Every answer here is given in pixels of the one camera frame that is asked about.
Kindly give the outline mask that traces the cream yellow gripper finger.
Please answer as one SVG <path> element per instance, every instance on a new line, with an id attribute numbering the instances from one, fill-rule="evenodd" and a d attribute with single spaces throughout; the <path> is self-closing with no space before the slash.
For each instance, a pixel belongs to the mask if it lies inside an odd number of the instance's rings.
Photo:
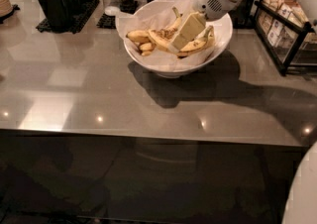
<path id="1" fill-rule="evenodd" d="M 206 17 L 204 13 L 190 13 L 168 44 L 168 49 L 174 54 L 179 52 L 205 29 L 205 25 Z"/>

